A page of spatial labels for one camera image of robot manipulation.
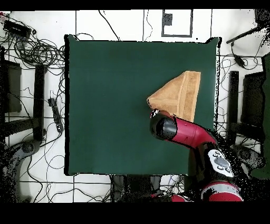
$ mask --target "green tabletop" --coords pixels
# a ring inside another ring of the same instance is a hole
[[[69,174],[186,174],[189,150],[154,138],[149,97],[201,72],[194,122],[213,129],[216,53],[208,43],[77,41],[69,35]]]

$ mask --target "red robot arm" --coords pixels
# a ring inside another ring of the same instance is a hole
[[[196,181],[203,201],[242,201],[239,188],[233,183],[230,163],[217,147],[216,140],[203,127],[170,116],[166,111],[153,110],[150,131],[158,139],[184,145],[194,153]],[[173,195],[173,202],[186,201]]]

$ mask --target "white floor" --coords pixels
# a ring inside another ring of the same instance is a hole
[[[254,10],[194,10],[193,12],[193,35],[191,38],[172,38],[172,37],[161,37],[161,18],[162,10],[131,10],[131,11],[101,11],[101,13],[106,17],[111,26],[113,27],[115,33],[122,41],[134,40],[134,41],[178,41],[178,42],[205,42],[210,37],[222,37],[223,41],[221,44],[220,54],[227,55],[231,54],[230,44],[226,44],[226,41],[245,32],[256,26],[255,24],[255,14]],[[190,21],[186,18],[189,12],[185,10],[174,10],[167,11],[166,13],[172,13],[174,16],[173,24],[171,30],[166,30],[168,33],[173,34],[186,34],[187,24]],[[57,47],[64,45],[64,35],[65,34],[78,34],[78,33],[88,33],[93,36],[95,40],[116,40],[117,38],[111,31],[110,27],[104,20],[104,18],[96,11],[30,11],[30,12],[17,12],[14,11],[10,14],[11,18],[18,21],[22,21],[25,24],[33,27],[37,31],[37,37],[39,39],[47,39],[53,41]],[[248,66],[246,68],[253,68],[256,64],[253,58],[259,48],[262,38],[265,33],[258,32],[249,36],[246,36],[238,41],[235,41],[235,46],[233,48],[234,53],[237,55],[251,56],[248,59]],[[4,36],[2,30],[2,25],[0,25],[0,36]],[[87,35],[81,34],[79,36],[80,40],[91,40],[92,38]],[[270,51],[268,45],[264,45],[260,48],[257,56],[259,56],[258,63],[261,64],[260,57],[265,55]],[[15,52],[10,50],[9,59],[14,61]],[[224,59],[223,65],[221,67],[226,67],[225,71],[221,69],[220,79],[226,73],[228,74],[231,70],[239,71],[240,82],[239,91],[243,88],[243,78],[246,74],[262,71],[262,66],[258,65],[253,70],[245,70],[238,65],[233,65],[229,68],[231,64],[234,64],[232,57],[226,57]],[[51,73],[47,73],[45,77],[45,99],[50,98],[53,94],[56,94],[58,90],[59,76],[54,76]],[[224,89],[227,89],[228,76],[226,75],[223,82]],[[31,93],[34,92],[34,71],[33,70],[23,70],[21,79],[21,89],[29,87]],[[227,96],[227,91],[220,87],[219,100]],[[28,90],[21,92],[21,96],[31,96]],[[64,96],[63,103],[58,101],[59,109],[64,107]],[[28,113],[33,115],[33,99],[21,98],[22,102],[25,104]],[[242,107],[242,96],[239,94],[239,112],[238,118],[240,119],[241,107]],[[219,114],[226,113],[227,99],[220,102]],[[10,116],[27,116],[24,109],[18,113],[10,113]],[[44,117],[52,117],[52,110],[45,103]],[[226,122],[226,116],[219,116],[220,122]],[[53,122],[51,118],[44,119],[44,127],[47,128],[50,123]],[[32,131],[25,131],[18,134],[11,135],[10,138],[6,139],[7,144],[13,145],[22,140],[24,136],[30,134]],[[55,125],[52,124],[49,127],[47,141],[53,140],[57,137],[57,131]],[[65,136],[63,135],[59,138],[55,144],[48,144],[46,148],[41,148],[34,156],[31,165],[37,163],[30,169],[30,174],[41,182],[49,182],[50,185],[50,198],[53,202],[88,202],[91,200],[89,196],[85,194],[104,197],[110,188],[110,179],[106,175],[94,175],[94,174],[79,174],[75,177],[65,176],[63,173],[64,158],[58,156],[54,158],[50,166],[42,157],[44,152],[51,147],[50,151],[46,154],[46,159],[49,162],[53,157],[57,155],[65,156],[64,153],[64,141]],[[39,183],[31,182],[33,181],[26,172],[27,166],[30,159],[27,158],[23,162],[21,169],[21,189],[22,195],[31,195],[32,201],[41,189]],[[170,176],[163,176],[161,184],[170,184]],[[46,195],[46,183],[43,184],[43,189],[40,195],[37,197],[37,201],[48,202]]]

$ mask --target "folded towel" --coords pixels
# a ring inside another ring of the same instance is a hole
[[[151,109],[166,110],[189,122],[194,121],[200,72],[185,71],[147,98]]]

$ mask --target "plug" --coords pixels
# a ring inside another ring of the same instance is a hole
[[[242,60],[242,58],[238,55],[234,55],[235,62],[242,68],[245,68],[245,62]]]

